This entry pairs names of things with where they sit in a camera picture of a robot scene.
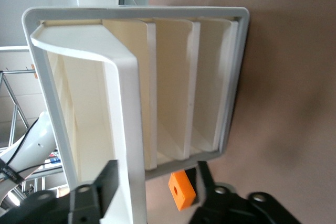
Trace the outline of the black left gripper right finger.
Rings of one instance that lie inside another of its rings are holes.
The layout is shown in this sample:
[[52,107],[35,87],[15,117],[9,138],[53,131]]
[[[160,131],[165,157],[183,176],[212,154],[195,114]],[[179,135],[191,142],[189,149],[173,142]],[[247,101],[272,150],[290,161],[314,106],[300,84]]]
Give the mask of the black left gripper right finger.
[[198,161],[195,186],[199,206],[189,223],[252,223],[247,200],[214,182],[206,161]]

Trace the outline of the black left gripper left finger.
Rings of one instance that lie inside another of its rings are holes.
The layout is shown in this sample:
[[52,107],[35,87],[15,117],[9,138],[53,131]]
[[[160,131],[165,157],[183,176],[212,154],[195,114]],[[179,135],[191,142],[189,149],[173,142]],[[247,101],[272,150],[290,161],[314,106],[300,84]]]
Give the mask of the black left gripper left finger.
[[70,192],[68,223],[99,223],[118,189],[118,161],[110,160],[91,184]]

